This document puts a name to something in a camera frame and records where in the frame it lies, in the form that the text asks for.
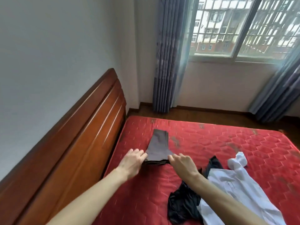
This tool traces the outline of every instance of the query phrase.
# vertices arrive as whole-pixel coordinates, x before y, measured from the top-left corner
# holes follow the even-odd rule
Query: bed
[[[146,150],[154,129],[169,132],[169,148],[198,167],[216,155],[223,167],[238,151],[246,170],[283,213],[299,224],[300,154],[280,132],[131,116],[109,69],[0,183],[0,221],[45,224],[70,201],[118,166],[130,148]],[[169,164],[143,165],[122,185],[94,225],[170,224],[167,201],[181,183]],[[198,224],[188,221],[185,224]]]

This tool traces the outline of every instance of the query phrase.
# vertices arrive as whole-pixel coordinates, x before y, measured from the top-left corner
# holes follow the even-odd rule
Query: quilted mattress pattern
[[[277,131],[131,116],[105,175],[118,166],[130,148],[145,151],[154,129],[168,131],[170,150],[191,156],[198,168],[206,166],[214,155],[227,168],[227,160],[242,151],[248,160],[249,175],[281,210],[287,225],[300,224],[300,153]],[[94,225],[171,224],[167,220],[168,197],[180,183],[181,179],[169,164],[143,165],[136,177],[117,190]]]

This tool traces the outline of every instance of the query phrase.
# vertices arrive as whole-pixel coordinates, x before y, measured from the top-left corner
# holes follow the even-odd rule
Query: person's left hand
[[[130,149],[116,169],[124,174],[128,180],[139,173],[141,165],[147,156],[147,153],[144,153],[143,150]]]

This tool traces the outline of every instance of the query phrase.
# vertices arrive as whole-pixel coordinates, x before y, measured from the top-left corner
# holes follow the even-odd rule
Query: headboard panel
[[[1,182],[2,224],[45,224],[101,177],[125,118],[114,69],[75,106]]]

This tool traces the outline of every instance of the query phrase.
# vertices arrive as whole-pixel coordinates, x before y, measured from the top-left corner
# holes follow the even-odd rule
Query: white garment
[[[261,187],[245,170],[246,165],[244,153],[238,152],[235,159],[228,160],[228,167],[232,170],[211,169],[208,180],[264,219],[266,223],[285,224],[281,212],[270,202]],[[203,199],[197,209],[205,225],[224,225]]]

